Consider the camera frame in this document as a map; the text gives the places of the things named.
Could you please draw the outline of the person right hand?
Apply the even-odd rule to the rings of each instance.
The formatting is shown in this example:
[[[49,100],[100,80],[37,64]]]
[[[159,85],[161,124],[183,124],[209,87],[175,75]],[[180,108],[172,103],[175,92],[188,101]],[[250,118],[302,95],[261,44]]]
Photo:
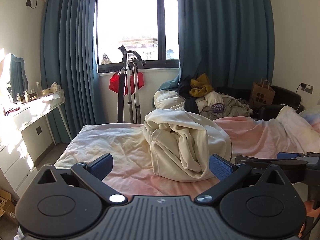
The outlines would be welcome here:
[[[306,237],[309,235],[309,233],[313,230],[313,228],[317,225],[319,222],[319,206],[318,201],[315,200],[308,200],[304,202],[305,208],[306,208],[306,215],[307,218],[314,218],[312,225],[307,226],[307,222],[305,222],[299,232],[298,237],[301,239],[306,239]]]

